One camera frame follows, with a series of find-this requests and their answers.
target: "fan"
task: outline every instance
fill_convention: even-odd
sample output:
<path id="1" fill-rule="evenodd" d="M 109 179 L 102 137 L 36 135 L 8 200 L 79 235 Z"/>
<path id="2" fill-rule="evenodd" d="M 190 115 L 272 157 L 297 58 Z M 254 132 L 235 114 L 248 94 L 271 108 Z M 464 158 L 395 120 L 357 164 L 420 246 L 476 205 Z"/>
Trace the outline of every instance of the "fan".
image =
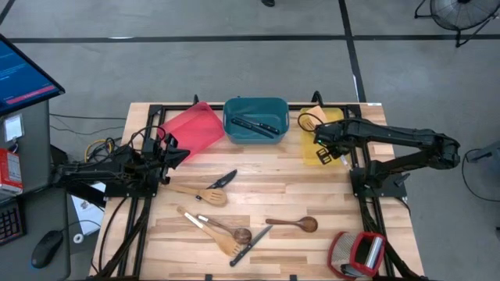
<path id="1" fill-rule="evenodd" d="M 415 18 L 431 17 L 440 27 L 456 31 L 456 44 L 458 48 L 467 43 L 483 27 L 497 16 L 500 0 L 430 0 L 430 15 L 419 15 L 418 10 L 423 0 L 415 10 Z M 462 30 L 477 27 L 464 42 Z"/>

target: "paper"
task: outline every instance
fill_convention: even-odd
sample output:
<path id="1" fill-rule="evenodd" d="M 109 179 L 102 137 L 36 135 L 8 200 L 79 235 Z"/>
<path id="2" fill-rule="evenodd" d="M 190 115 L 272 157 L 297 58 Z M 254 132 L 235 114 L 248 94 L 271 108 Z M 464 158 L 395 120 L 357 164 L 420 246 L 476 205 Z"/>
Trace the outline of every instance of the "paper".
<path id="1" fill-rule="evenodd" d="M 96 183 L 92 185 L 92 187 L 96 190 L 104 192 L 106 185 L 104 183 Z M 75 205 L 75 209 L 77 210 L 79 221 L 86 219 L 101 225 L 102 218 L 104 217 L 103 211 L 101 211 L 95 205 L 79 197 L 72 195 L 71 198 L 73 199 L 73 204 Z M 99 230 L 99 227 L 92 222 L 80 222 L 82 234 L 88 235 L 95 232 L 96 230 Z"/>
<path id="2" fill-rule="evenodd" d="M 23 124 L 21 123 L 21 115 L 10 116 L 5 119 L 5 141 L 11 141 L 14 137 L 23 136 Z"/>

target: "keyboard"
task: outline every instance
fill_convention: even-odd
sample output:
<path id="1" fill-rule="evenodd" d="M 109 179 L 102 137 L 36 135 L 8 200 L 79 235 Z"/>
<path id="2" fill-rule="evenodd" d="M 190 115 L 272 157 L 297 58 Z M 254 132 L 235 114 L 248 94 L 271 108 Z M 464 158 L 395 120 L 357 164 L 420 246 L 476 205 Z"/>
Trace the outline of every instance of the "keyboard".
<path id="1" fill-rule="evenodd" d="M 13 199 L 0 205 L 0 245 L 7 244 L 26 233 L 22 205 Z"/>

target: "red object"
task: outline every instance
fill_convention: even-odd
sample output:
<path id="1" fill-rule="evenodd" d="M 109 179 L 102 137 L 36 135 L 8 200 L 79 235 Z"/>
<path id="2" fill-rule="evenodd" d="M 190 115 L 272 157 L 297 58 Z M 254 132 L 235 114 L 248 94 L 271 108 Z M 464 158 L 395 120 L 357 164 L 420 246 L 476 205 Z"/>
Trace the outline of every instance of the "red object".
<path id="1" fill-rule="evenodd" d="M 328 250 L 328 256 L 327 256 L 327 266 L 328 268 L 333 272 L 335 273 L 335 275 L 341 277 L 341 278 L 344 278 L 344 279 L 347 279 L 347 280 L 355 280 L 356 278 L 355 277 L 351 277 L 351 276 L 347 276 L 345 275 L 344 273 L 342 272 L 339 272 L 330 262 L 331 260 L 331 256 L 332 254 L 334 253 L 334 248 L 335 248 L 335 245 L 337 244 L 338 240 L 340 239 L 340 237 L 346 233 L 345 231 L 342 231 L 340 233 L 338 233 L 335 238 L 334 238 L 334 241 L 331 243 L 330 245 L 330 249 Z M 379 254 L 377 256 L 377 263 L 374 265 L 374 267 L 371 269 L 367 266 L 365 266 L 364 264 L 361 264 L 361 263 L 358 263 L 355 261 L 355 256 L 356 256 L 356 252 L 358 250 L 358 246 L 359 244 L 361 243 L 361 241 L 363 239 L 367 239 L 367 240 L 371 240 L 373 241 L 373 239 L 375 239 L 376 237 L 379 237 L 382 239 L 382 245 L 381 245 L 381 248 L 380 248 L 380 251 L 379 251 Z M 378 269 L 380 268 L 380 265 L 382 263 L 382 260 L 383 260 L 383 257 L 384 257 L 384 249 L 385 249 L 385 237 L 379 233 L 371 233 L 371 232 L 361 232 L 360 234 L 358 234 L 358 236 L 356 237 L 356 239 L 354 240 L 354 244 L 352 245 L 351 247 L 351 254 L 349 255 L 349 264 L 355 269 L 357 270 L 358 272 L 361 272 L 362 274 L 364 274 L 365 276 L 369 276 L 369 277 L 373 277 L 375 276 L 375 274 L 377 274 L 378 272 Z"/>
<path id="2" fill-rule="evenodd" d="M 191 151 L 186 160 L 224 136 L 222 121 L 204 101 L 191 106 L 161 127 L 177 139 L 177 148 Z M 163 138 L 161 130 L 158 135 Z"/>
<path id="3" fill-rule="evenodd" d="M 356 256 L 356 252 L 358 250 L 359 243 L 361 243 L 361 240 L 367 239 L 367 240 L 373 241 L 373 239 L 375 239 L 375 237 L 379 237 L 382 239 L 382 246 L 381 246 L 380 251 L 378 253 L 377 263 L 371 269 L 371 268 L 365 266 L 364 264 L 360 264 L 360 263 L 356 262 L 355 256 Z M 349 263 L 352 265 L 352 267 L 355 270 L 361 272 L 362 274 L 364 274 L 366 276 L 373 277 L 373 276 L 375 276 L 375 274 L 377 274 L 378 268 L 380 267 L 380 264 L 382 263 L 382 259 L 384 256 L 384 249 L 385 249 L 385 237 L 383 235 L 381 235 L 379 233 L 371 233 L 371 232 L 360 233 L 356 237 L 356 240 L 354 241 L 354 245 L 352 245 L 351 258 L 350 258 Z"/>
<path id="4" fill-rule="evenodd" d="M 8 195 L 23 193 L 19 155 L 4 148 L 0 148 L 0 193 Z"/>
<path id="5" fill-rule="evenodd" d="M 32 98 L 34 96 L 37 96 L 39 94 L 44 94 L 48 91 L 51 91 L 51 90 L 54 90 L 55 87 L 54 86 L 47 86 L 47 87 L 43 87 L 42 89 L 39 89 L 39 90 L 36 90 L 36 91 L 32 91 L 30 93 L 27 93 L 27 94 L 23 94 L 22 96 L 19 96 L 17 98 L 11 98 L 9 100 L 7 100 L 7 104 L 11 105 L 11 104 L 15 104 L 15 103 L 18 103 L 20 101 L 24 101 L 25 99 L 28 99 L 28 98 Z"/>

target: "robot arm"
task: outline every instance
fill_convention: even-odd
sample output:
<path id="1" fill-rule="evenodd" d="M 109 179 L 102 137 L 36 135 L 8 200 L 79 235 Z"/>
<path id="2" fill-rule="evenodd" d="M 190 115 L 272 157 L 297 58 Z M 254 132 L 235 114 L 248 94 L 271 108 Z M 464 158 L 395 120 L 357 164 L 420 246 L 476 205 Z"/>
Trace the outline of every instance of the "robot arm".
<path id="1" fill-rule="evenodd" d="M 165 169 L 175 169 L 190 151 L 178 149 L 177 140 L 168 137 L 168 145 L 161 148 L 152 138 L 145 139 L 139 154 L 128 144 L 114 151 L 108 161 L 73 163 L 57 167 L 56 184 L 68 193 L 87 199 L 92 204 L 104 206 L 104 197 L 154 197 L 158 183 L 167 183 Z M 90 187 L 95 182 L 106 185 L 105 193 Z"/>
<path id="2" fill-rule="evenodd" d="M 429 129 L 380 126 L 365 119 L 343 119 L 319 125 L 315 133 L 314 143 L 324 146 L 328 152 L 324 157 L 347 155 L 353 148 L 362 148 L 371 141 L 419 148 L 420 151 L 414 154 L 387 162 L 375 160 L 367 163 L 364 183 L 371 187 L 380 187 L 391 174 L 423 167 L 452 169 L 460 163 L 458 141 Z"/>

